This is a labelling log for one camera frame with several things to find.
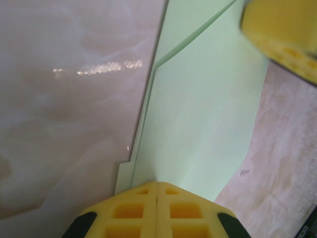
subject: green paper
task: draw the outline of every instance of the green paper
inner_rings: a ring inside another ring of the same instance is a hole
[[[167,181],[214,200],[248,151],[267,60],[240,33],[242,0],[184,2],[167,7],[132,186]]]

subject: light green paper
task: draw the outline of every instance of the light green paper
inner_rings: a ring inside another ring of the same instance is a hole
[[[216,9],[214,2],[200,8]],[[169,45],[169,22],[185,7],[169,2],[131,157],[132,186],[167,181],[214,200],[246,156],[267,60],[239,32],[243,1],[222,3],[211,19],[199,18],[195,34],[185,30],[185,40]]]

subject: yellow plastic object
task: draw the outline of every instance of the yellow plastic object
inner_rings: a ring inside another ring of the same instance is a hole
[[[265,55],[317,84],[317,0],[253,0],[242,31]]]
[[[249,238],[249,235],[230,210],[169,183],[149,182],[83,211],[62,236],[74,237]]]

